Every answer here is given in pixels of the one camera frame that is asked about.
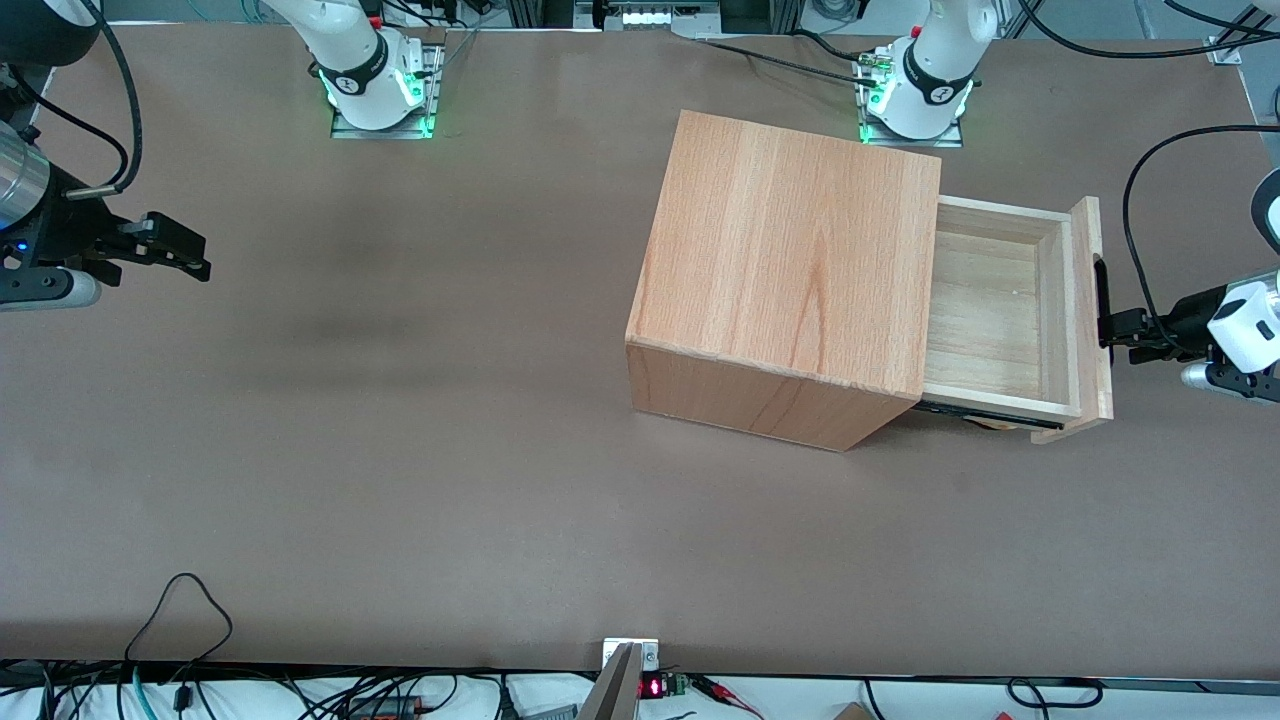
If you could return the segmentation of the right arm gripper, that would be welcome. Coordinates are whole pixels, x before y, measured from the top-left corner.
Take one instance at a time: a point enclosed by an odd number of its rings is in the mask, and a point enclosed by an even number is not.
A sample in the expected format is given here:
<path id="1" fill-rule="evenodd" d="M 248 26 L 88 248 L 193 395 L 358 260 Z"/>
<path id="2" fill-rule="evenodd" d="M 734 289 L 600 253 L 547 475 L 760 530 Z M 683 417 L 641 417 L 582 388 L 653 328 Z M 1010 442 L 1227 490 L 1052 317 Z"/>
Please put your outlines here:
<path id="1" fill-rule="evenodd" d="M 3 219 L 3 260 L 17 266 L 65 266 L 93 272 L 109 287 L 122 283 L 115 260 L 177 269 L 209 282 L 211 263 L 206 238 L 160 211 L 137 222 L 115 215 L 104 199 L 68 199 L 86 184 L 60 167 L 47 169 L 44 188 L 32 208 L 13 220 Z"/>

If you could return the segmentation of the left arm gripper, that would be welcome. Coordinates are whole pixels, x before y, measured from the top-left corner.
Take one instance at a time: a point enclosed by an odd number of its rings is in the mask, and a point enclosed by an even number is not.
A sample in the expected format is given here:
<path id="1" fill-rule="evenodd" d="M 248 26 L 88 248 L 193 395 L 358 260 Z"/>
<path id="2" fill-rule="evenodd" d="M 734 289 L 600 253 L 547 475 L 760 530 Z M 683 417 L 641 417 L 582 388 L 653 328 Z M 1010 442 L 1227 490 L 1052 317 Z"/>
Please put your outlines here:
<path id="1" fill-rule="evenodd" d="M 1187 356 L 1221 356 L 1243 372 L 1262 372 L 1279 357 L 1277 281 L 1243 279 L 1185 296 L 1164 322 Z M 1100 347 L 1117 346 L 1129 348 L 1132 365 L 1181 361 L 1160 316 L 1144 307 L 1100 316 Z"/>

